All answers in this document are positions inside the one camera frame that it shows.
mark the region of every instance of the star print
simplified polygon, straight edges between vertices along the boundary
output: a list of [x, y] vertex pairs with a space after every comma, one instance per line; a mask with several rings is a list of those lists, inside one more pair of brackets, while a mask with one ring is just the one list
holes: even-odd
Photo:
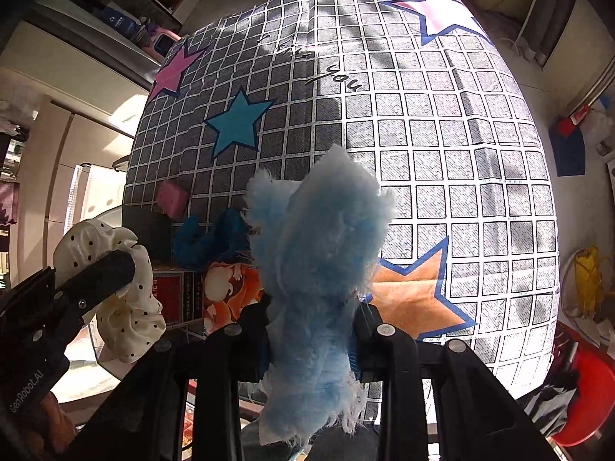
[[254, 123], [273, 103], [270, 100], [251, 103], [243, 88], [240, 88], [227, 110], [205, 120], [218, 132], [211, 159], [231, 144], [257, 149]]
[[179, 97], [183, 73], [185, 73], [186, 69], [190, 67], [194, 61], [198, 60], [205, 53], [205, 49], [203, 49], [192, 55], [187, 55], [187, 50], [188, 43], [186, 42], [173, 56], [171, 61], [158, 71], [147, 102], [152, 100], [163, 90], [163, 93], [167, 95]]
[[409, 267], [380, 260], [373, 279], [373, 297], [382, 320], [423, 339], [459, 329], [476, 322], [442, 294], [447, 273], [448, 237], [436, 244]]
[[457, 0], [393, 0], [381, 3], [419, 16], [422, 45], [453, 29], [468, 31], [491, 43], [472, 13]]

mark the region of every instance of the pink sponge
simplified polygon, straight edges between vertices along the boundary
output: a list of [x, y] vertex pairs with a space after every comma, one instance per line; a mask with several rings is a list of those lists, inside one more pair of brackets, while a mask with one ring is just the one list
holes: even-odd
[[188, 192], [169, 180], [165, 180], [158, 189], [156, 203], [173, 220], [180, 221], [184, 218], [187, 202]]

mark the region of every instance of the orange star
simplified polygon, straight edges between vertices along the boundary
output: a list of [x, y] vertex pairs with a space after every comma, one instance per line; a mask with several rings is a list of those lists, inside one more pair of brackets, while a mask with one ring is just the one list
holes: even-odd
[[474, 326], [442, 295], [447, 273], [448, 237], [409, 267], [381, 260], [373, 278], [373, 298], [382, 320], [423, 339]]

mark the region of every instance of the silver bolt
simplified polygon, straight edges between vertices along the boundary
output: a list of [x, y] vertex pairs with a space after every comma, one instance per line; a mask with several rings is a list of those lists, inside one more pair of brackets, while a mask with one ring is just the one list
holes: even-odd
[[229, 336], [237, 336], [241, 334], [243, 329], [239, 324], [230, 324], [224, 328], [224, 332]]
[[395, 327], [390, 324], [380, 324], [376, 331], [381, 336], [393, 336], [395, 334]]
[[171, 342], [165, 338], [156, 341], [156, 343], [154, 344], [154, 350], [156, 350], [157, 352], [166, 352], [167, 350], [171, 349]]
[[467, 348], [467, 346], [465, 346], [465, 343], [463, 343], [463, 341], [461, 340], [450, 340], [447, 344], [448, 348], [450, 348], [451, 350], [453, 350], [453, 352], [456, 353], [463, 353]]

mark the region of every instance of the white polka dot scrunchie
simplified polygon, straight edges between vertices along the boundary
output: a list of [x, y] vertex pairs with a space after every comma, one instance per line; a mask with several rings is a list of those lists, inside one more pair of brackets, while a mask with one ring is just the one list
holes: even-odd
[[167, 328], [162, 304], [152, 296], [150, 257], [136, 241], [129, 229], [112, 229], [100, 220], [89, 219], [74, 225], [53, 252], [56, 288], [112, 250], [130, 253], [135, 262], [132, 282], [84, 315], [87, 323], [96, 314], [103, 341], [127, 363], [139, 359]]

